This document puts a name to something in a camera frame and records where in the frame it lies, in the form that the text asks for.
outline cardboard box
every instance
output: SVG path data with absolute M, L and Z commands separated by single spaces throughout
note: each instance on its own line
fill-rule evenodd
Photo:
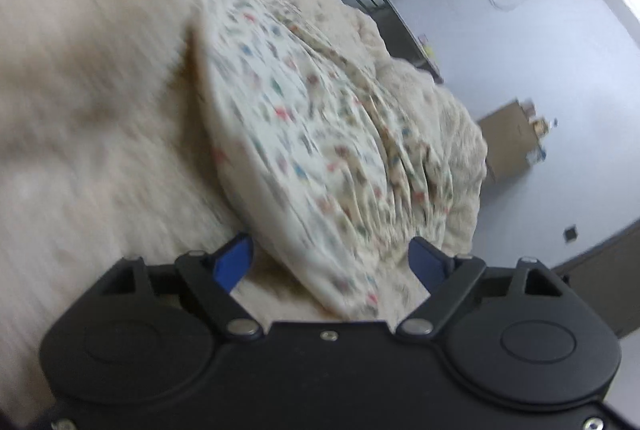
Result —
M 488 147 L 487 179 L 491 181 L 523 173 L 530 166 L 527 154 L 540 150 L 536 131 L 517 100 L 482 118 L 478 125 Z

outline circular cover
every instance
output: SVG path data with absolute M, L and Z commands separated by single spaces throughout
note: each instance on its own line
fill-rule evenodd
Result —
M 497 299 L 463 317 L 445 349 L 457 370 L 510 402 L 560 405 L 592 396 L 613 378 L 618 341 L 580 301 Z
M 44 338 L 40 362 L 56 394 L 130 404 L 193 380 L 212 351 L 209 330 L 187 312 L 106 296 L 65 314 Z

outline screw head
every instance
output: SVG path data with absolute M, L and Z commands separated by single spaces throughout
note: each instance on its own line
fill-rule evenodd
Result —
M 590 417 L 582 425 L 582 430 L 604 430 L 604 421 L 599 417 Z
M 236 318 L 226 325 L 226 330 L 235 336 L 253 336 L 259 329 L 258 322 L 249 318 Z
M 53 430 L 77 430 L 71 419 L 58 419 L 56 422 L 51 423 L 51 428 Z
M 320 337 L 325 342 L 335 342 L 338 339 L 338 333 L 335 331 L 322 331 Z
M 433 324 L 424 318 L 409 318 L 400 326 L 403 333 L 411 336 L 425 336 L 433 331 Z

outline beige blanket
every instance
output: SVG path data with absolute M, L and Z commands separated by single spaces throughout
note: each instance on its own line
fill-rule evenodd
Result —
M 486 150 L 467 112 L 392 60 L 369 17 L 339 0 L 294 2 L 435 140 L 454 194 L 439 242 L 467 252 Z M 44 332 L 117 259 L 166 263 L 243 228 L 212 172 L 184 49 L 198 4 L 0 0 L 0 406 L 20 422 L 51 402 Z M 404 261 L 378 273 L 394 324 L 426 292 Z M 264 255 L 234 295 L 265 324 L 331 316 Z

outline white wall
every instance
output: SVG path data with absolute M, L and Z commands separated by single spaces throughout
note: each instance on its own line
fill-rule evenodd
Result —
M 620 340 L 622 363 L 606 401 L 623 417 L 640 426 L 640 330 Z
M 559 119 L 545 163 L 483 194 L 475 254 L 552 266 L 640 217 L 640 51 L 602 0 L 392 1 L 472 116 L 531 97 Z

